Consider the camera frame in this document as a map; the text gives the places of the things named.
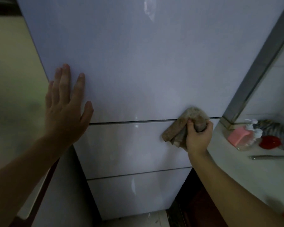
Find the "red plastic dish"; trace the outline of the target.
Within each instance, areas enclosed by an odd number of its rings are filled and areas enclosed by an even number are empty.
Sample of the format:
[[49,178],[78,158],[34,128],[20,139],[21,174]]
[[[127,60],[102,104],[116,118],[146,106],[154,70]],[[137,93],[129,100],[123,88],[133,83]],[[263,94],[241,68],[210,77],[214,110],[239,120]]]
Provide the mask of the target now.
[[259,143],[259,147],[270,150],[281,146],[281,144],[281,140],[276,136],[263,136]]

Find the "dark wooden cabinet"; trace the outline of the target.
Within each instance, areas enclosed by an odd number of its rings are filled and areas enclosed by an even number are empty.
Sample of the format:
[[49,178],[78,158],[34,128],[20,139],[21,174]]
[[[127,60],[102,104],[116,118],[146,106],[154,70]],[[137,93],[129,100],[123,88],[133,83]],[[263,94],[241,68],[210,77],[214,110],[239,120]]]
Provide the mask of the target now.
[[194,169],[166,212],[170,227],[228,227]]

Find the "metal utensil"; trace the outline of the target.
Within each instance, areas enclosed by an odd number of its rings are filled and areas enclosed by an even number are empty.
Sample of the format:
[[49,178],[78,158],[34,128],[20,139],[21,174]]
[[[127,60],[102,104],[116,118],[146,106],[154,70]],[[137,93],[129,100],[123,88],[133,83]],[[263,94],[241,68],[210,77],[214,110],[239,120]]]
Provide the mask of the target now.
[[252,155],[248,156],[251,160],[282,160],[284,156],[273,156],[273,155]]

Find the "white refrigerator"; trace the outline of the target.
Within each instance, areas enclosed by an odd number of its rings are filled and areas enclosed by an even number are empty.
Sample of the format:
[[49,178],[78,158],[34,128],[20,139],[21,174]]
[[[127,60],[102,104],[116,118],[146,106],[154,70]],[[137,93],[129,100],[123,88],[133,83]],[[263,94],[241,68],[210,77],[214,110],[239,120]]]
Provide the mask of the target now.
[[49,80],[85,73],[74,144],[103,221],[170,208],[191,164],[161,134],[187,108],[222,117],[284,0],[17,0]]

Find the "person's left forearm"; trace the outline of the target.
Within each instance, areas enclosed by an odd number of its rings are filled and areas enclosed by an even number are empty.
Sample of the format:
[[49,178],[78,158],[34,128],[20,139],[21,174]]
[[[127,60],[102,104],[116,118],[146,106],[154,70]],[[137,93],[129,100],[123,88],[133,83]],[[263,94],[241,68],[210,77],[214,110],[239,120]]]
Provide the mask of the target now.
[[72,145],[67,138],[43,136],[0,169],[0,227],[8,227],[38,182]]

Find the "person's right forearm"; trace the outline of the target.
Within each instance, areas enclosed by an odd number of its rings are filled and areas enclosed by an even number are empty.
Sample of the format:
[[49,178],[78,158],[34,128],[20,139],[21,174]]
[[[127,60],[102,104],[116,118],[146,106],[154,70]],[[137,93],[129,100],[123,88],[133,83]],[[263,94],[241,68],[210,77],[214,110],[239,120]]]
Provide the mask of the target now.
[[225,173],[207,150],[188,156],[228,227],[284,227],[284,218]]

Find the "metal window frame post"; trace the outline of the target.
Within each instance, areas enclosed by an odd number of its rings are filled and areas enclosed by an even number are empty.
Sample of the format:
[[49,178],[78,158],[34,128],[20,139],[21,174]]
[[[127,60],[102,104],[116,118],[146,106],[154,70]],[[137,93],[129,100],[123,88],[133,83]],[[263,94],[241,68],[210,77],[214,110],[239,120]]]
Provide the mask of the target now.
[[236,122],[236,120],[243,112],[244,108],[252,98],[252,95],[263,80],[266,72],[276,60],[283,47],[284,11],[280,15],[277,23],[273,27],[273,30],[258,53],[258,56],[254,60],[226,111],[220,119],[220,122],[227,129],[234,129],[235,125],[239,124],[239,122]]

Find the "grey striped cloth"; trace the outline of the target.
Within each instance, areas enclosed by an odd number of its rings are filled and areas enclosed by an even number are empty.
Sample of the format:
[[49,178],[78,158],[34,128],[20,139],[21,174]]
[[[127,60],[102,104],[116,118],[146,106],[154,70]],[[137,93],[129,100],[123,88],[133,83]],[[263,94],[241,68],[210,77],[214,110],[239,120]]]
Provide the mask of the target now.
[[279,148],[284,150],[284,125],[270,119],[260,120],[254,125],[255,129],[262,130],[261,139],[264,141],[268,137],[275,137],[280,140]]

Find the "brown cleaning cloth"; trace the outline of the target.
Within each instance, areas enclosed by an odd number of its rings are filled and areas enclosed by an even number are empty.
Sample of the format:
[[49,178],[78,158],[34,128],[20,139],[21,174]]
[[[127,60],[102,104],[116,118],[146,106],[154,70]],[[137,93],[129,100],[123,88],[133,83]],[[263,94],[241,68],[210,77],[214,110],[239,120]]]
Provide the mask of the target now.
[[161,135],[165,142],[170,142],[172,145],[182,148],[187,151],[187,122],[193,122],[194,130],[197,133],[203,132],[207,128],[207,121],[210,118],[198,107],[190,107],[186,109],[181,116],[174,121]]

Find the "clear pump bottle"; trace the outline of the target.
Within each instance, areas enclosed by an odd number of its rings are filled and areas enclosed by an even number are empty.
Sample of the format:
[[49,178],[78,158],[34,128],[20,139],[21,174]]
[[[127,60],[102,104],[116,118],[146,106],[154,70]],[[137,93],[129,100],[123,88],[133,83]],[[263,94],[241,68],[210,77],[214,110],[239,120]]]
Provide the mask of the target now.
[[236,146],[236,149],[238,151],[247,151],[261,138],[262,134],[262,129],[253,129],[249,135],[242,138],[242,140]]

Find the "pink pump soap bottle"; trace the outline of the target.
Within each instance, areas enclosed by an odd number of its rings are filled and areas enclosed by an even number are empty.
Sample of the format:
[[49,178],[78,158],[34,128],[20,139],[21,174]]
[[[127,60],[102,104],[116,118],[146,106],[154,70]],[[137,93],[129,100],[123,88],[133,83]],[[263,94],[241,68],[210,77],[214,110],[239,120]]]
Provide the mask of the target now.
[[234,147],[238,147],[239,144],[245,144],[254,132],[254,124],[258,123],[257,119],[245,119],[245,121],[246,124],[244,126],[234,129],[227,137],[227,141]]

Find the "person's right hand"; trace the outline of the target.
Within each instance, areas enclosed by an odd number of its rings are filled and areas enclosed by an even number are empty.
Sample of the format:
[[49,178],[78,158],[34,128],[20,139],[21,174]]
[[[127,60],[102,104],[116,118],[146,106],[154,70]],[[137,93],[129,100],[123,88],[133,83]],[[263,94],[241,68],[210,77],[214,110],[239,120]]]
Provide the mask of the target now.
[[206,129],[203,132],[197,132],[197,136],[194,141],[186,141],[188,157],[191,162],[197,160],[200,156],[207,155],[207,148],[212,139],[213,123],[209,120],[206,122]]

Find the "person's left hand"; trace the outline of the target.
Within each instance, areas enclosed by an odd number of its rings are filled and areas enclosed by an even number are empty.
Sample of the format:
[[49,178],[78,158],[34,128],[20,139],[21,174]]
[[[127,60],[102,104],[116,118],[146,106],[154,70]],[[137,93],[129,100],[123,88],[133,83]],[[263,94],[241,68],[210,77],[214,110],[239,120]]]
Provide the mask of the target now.
[[59,103],[59,67],[55,71],[52,87],[52,105],[46,108],[45,113],[45,136],[55,148],[67,149],[79,140],[86,130],[80,125],[81,105],[85,90],[85,75],[80,73],[73,90],[70,91],[68,104]]

